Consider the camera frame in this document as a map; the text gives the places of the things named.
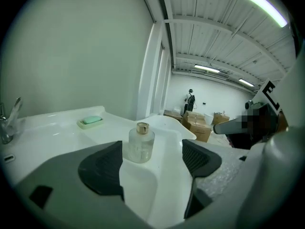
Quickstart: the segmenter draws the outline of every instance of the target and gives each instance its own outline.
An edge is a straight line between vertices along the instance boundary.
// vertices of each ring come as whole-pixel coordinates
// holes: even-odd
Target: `backpack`
[[[194,104],[195,103],[195,95],[191,95],[187,102],[188,102],[188,104]]]

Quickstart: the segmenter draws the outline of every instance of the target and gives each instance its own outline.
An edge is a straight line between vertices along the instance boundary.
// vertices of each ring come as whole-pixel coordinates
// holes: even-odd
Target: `bubble wrap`
[[[249,150],[211,144],[202,146],[217,153],[222,158],[222,164],[215,172],[208,177],[196,178],[197,187],[202,189],[211,199],[215,200],[237,175],[244,163],[239,158],[246,156]]]

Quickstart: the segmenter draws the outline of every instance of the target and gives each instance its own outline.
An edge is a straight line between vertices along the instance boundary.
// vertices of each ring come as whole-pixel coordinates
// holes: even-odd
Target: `ceiling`
[[[289,25],[279,27],[249,0],[164,1],[174,71],[201,74],[195,64],[210,66],[226,81],[243,78],[258,89],[267,78],[279,81],[295,62]]]

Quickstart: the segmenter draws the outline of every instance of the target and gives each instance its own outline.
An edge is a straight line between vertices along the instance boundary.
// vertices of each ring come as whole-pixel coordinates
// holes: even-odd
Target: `white sink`
[[[77,120],[90,115],[101,116],[103,124],[80,129]],[[149,225],[165,228],[183,222],[192,177],[182,160],[182,138],[195,137],[178,122],[175,126],[169,120],[171,128],[167,130],[162,123],[158,128],[156,120],[147,119],[155,132],[152,158],[144,164],[123,159],[120,183],[125,204]],[[1,164],[14,187],[43,162],[61,154],[118,140],[123,141],[124,153],[129,131],[135,127],[136,122],[111,115],[102,106],[26,117],[19,120],[20,131],[13,141],[2,147]],[[8,155],[15,159],[5,163]],[[49,212],[65,221],[55,211]]]

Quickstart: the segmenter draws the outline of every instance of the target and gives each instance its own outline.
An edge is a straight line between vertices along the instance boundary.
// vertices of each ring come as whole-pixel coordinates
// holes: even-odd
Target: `soap dish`
[[[84,124],[84,122],[82,120],[79,120],[77,121],[77,125],[83,129],[83,130],[87,130],[89,128],[92,128],[92,127],[95,127],[95,126],[98,126],[98,125],[101,125],[103,123],[103,119],[97,121],[97,122],[93,122],[93,123],[90,123],[90,124]]]

